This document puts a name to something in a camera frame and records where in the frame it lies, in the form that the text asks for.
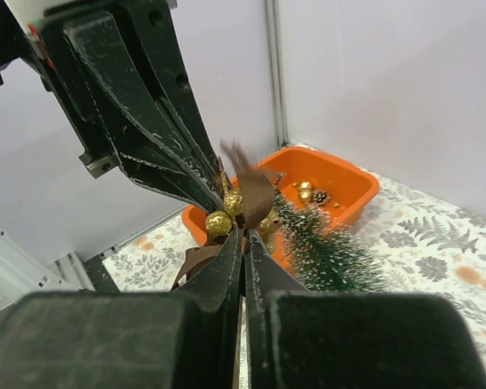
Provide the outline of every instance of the screw hole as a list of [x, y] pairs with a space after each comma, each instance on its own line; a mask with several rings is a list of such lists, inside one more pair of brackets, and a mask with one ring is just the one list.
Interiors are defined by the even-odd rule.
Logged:
[[178, 75], [177, 76], [177, 85], [180, 89], [184, 91], [189, 91], [191, 86], [189, 85], [189, 80], [187, 79], [186, 75]]
[[149, 24], [151, 26], [156, 27], [162, 24], [162, 20], [163, 20], [162, 14], [159, 13], [158, 11], [151, 11], [147, 16], [147, 20], [149, 20]]

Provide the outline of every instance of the floral tablecloth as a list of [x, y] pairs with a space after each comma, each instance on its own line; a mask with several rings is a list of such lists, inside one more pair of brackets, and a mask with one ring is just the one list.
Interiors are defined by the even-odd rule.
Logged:
[[[390, 290], [435, 293], [454, 304], [486, 367], [486, 219], [375, 176], [381, 192], [353, 227], [355, 233], [376, 252]], [[192, 246], [195, 242], [177, 216], [104, 265], [120, 290], [169, 290]], [[247, 387], [245, 346], [242, 339], [242, 388]]]

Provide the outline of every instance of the brown ribbon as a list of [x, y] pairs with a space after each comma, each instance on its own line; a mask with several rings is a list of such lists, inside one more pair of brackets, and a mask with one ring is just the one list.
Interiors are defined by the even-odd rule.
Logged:
[[[240, 184], [241, 196], [245, 204], [245, 228], [255, 229], [274, 206], [275, 189], [263, 171], [252, 168], [239, 146], [233, 144], [228, 147], [222, 143], [221, 148], [232, 162]], [[243, 237], [241, 242], [243, 253], [246, 252], [248, 246], [249, 242]], [[185, 281], [189, 281], [198, 274], [220, 252], [221, 247], [222, 245], [208, 239], [204, 247], [188, 249], [185, 252], [185, 262], [175, 278], [172, 290], [179, 288], [178, 281], [183, 276], [185, 276]]]

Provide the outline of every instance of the white backdrop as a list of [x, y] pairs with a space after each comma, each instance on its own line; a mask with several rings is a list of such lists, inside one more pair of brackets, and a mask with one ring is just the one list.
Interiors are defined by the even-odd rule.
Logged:
[[[261, 0], [180, 0], [172, 10], [189, 79], [216, 150], [223, 137], [257, 158], [276, 149], [266, 17]], [[56, 99], [22, 62], [0, 87], [0, 222], [49, 263], [88, 259], [182, 205], [118, 170], [94, 180]]]
[[486, 216], [486, 0], [279, 0], [288, 130]]

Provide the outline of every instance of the orange basket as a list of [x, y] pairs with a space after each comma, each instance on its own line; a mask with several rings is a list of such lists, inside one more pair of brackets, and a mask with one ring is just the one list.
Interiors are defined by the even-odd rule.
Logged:
[[[330, 229], [338, 225], [355, 224], [365, 205], [380, 190], [378, 180], [355, 165], [336, 156], [317, 152], [304, 147], [286, 147], [263, 160], [259, 167], [286, 173], [279, 184], [283, 195], [298, 207], [302, 204], [294, 183], [309, 181], [314, 189], [322, 189], [330, 194], [330, 202], [322, 207], [331, 215]], [[237, 179], [231, 180], [237, 186]], [[193, 235], [194, 240], [203, 246], [207, 242], [205, 219], [201, 209], [188, 206], [182, 213], [182, 221]], [[272, 258], [283, 268], [291, 271], [288, 259], [282, 251], [282, 237], [276, 234], [276, 250]]]

